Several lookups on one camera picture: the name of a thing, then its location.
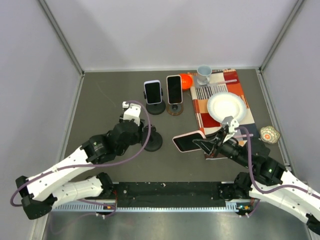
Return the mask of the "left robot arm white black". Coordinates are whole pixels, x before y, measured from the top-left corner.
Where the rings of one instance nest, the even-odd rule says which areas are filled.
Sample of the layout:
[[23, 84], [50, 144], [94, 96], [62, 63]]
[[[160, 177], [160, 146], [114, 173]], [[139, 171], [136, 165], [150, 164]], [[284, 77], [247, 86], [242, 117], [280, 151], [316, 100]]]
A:
[[114, 184], [107, 173], [79, 182], [71, 180], [122, 156], [130, 146], [140, 144], [145, 149], [155, 133], [153, 125], [124, 120], [107, 133], [92, 136], [48, 170], [32, 177], [20, 176], [15, 183], [27, 218], [41, 218], [58, 206], [76, 200], [109, 198]]

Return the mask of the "phone with white case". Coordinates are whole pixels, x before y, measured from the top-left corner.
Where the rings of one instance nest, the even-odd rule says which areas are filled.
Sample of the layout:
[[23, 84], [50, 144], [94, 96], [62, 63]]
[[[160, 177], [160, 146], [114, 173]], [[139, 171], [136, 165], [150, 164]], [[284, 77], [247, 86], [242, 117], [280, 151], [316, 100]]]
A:
[[181, 104], [183, 102], [182, 77], [179, 74], [167, 76], [166, 87], [168, 103]]

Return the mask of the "phone with pink case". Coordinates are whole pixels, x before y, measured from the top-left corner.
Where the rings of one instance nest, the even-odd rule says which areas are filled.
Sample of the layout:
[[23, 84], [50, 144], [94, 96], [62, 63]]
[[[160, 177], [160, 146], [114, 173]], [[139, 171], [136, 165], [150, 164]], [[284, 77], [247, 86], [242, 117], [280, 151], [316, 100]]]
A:
[[196, 145], [193, 142], [193, 140], [198, 140], [198, 139], [199, 140], [206, 139], [206, 136], [201, 130], [196, 130], [196, 131], [174, 136], [172, 138], [172, 141], [181, 153], [187, 153], [187, 152], [198, 151], [201, 149], [198, 145]]

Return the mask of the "phone with lavender case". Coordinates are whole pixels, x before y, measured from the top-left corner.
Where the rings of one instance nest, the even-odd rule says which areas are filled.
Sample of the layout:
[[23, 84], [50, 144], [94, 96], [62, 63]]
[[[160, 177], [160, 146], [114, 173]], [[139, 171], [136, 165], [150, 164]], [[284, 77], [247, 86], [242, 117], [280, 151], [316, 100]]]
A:
[[154, 105], [162, 102], [162, 88], [159, 80], [149, 80], [143, 83], [147, 104]]

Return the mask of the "black clamp phone stand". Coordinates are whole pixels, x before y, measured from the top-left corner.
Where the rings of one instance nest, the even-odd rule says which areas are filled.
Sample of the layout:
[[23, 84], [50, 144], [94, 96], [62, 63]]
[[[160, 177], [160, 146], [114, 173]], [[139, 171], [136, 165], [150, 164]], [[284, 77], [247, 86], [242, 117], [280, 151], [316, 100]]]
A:
[[161, 99], [160, 103], [155, 104], [145, 104], [146, 110], [151, 115], [160, 115], [166, 110], [166, 103], [163, 99]]

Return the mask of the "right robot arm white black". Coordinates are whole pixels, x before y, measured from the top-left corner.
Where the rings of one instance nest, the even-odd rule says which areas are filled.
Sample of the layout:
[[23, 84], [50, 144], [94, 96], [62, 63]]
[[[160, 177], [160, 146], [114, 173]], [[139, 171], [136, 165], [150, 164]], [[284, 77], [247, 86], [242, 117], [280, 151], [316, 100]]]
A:
[[234, 180], [233, 192], [237, 197], [268, 202], [298, 218], [315, 234], [320, 233], [320, 194], [269, 157], [270, 149], [262, 141], [249, 138], [241, 146], [235, 138], [227, 139], [221, 128], [210, 138], [192, 142], [207, 154], [222, 154], [248, 169]]

